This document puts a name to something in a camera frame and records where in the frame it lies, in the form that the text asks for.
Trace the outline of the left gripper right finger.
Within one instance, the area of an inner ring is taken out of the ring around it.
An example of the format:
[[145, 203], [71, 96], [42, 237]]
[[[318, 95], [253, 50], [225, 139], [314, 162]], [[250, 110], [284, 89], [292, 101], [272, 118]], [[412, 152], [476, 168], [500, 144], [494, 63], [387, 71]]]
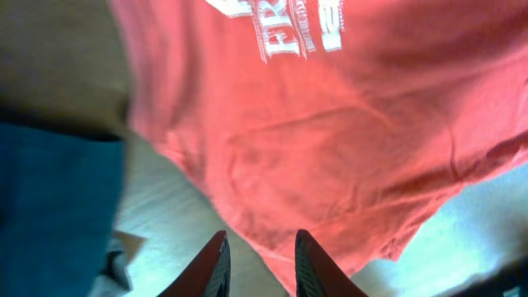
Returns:
[[306, 229], [295, 239], [297, 297], [367, 297]]

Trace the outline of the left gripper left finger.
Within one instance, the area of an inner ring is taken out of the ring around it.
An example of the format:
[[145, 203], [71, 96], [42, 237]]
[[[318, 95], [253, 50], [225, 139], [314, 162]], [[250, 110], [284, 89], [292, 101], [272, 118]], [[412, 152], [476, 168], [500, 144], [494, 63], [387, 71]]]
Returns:
[[228, 236], [219, 231], [158, 297], [229, 297], [230, 278]]

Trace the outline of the red orange t-shirt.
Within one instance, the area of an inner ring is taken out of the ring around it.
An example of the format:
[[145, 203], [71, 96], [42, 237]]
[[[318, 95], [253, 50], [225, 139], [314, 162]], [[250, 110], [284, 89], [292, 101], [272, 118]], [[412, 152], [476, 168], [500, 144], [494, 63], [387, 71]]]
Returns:
[[131, 127], [295, 292], [308, 230], [347, 274], [527, 160], [525, 0], [111, 2]]

